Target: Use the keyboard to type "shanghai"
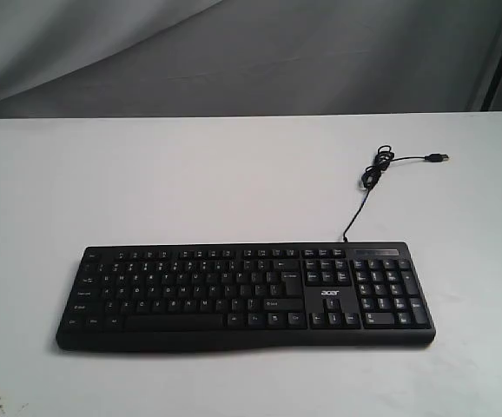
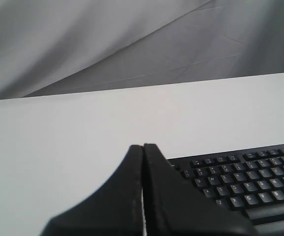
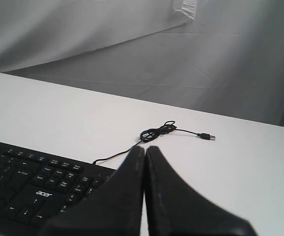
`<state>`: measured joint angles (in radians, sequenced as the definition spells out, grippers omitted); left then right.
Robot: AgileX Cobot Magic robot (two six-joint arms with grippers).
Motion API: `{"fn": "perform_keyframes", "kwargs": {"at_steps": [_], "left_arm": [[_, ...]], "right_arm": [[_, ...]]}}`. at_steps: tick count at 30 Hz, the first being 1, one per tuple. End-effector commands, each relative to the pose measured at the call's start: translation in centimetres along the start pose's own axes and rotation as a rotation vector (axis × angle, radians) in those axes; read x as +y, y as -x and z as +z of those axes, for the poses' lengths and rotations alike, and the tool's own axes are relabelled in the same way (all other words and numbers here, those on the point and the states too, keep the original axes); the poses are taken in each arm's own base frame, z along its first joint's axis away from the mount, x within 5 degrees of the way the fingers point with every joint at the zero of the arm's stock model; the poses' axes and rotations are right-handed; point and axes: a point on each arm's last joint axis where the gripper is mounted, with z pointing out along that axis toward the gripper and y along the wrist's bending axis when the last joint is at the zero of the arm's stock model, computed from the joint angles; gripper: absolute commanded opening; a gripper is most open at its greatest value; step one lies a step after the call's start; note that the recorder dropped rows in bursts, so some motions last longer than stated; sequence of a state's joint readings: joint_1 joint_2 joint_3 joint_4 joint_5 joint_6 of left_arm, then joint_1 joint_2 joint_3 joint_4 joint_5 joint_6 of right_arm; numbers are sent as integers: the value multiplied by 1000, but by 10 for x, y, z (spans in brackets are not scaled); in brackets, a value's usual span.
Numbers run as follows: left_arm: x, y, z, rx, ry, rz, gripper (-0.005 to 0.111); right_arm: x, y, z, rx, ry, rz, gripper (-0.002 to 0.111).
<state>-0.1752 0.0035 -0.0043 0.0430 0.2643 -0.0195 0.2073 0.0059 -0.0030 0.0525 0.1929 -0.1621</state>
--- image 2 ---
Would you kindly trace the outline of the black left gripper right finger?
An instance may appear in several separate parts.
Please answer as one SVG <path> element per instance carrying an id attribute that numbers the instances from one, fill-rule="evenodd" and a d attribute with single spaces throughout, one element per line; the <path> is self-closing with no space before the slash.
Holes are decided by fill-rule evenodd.
<path id="1" fill-rule="evenodd" d="M 155 144 L 145 144 L 143 205 L 149 236 L 256 236 L 250 221 L 184 180 Z"/>

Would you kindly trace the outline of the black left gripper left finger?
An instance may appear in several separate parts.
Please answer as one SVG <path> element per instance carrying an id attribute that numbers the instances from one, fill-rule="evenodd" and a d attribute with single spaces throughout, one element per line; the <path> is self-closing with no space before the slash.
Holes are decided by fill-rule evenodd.
<path id="1" fill-rule="evenodd" d="M 142 236 L 141 146 L 129 147 L 110 178 L 91 196 L 53 217 L 43 236 Z"/>

